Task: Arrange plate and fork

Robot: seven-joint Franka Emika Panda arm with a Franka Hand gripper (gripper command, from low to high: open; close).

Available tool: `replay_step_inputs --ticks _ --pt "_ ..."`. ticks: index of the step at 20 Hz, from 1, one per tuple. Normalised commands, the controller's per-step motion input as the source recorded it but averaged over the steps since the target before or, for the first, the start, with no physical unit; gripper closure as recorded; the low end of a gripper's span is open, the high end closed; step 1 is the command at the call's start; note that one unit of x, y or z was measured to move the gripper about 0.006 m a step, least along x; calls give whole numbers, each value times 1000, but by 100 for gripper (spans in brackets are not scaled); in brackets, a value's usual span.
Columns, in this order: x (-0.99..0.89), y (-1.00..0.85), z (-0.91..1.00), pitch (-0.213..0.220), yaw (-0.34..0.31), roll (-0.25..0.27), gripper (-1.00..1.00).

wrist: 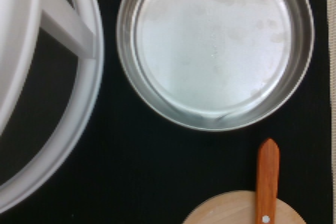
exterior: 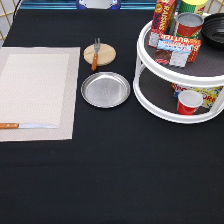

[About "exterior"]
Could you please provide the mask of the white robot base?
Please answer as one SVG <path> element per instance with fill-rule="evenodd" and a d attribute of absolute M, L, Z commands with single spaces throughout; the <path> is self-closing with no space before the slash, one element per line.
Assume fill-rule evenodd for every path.
<path fill-rule="evenodd" d="M 121 0 L 76 0 L 78 9 L 119 9 Z"/>

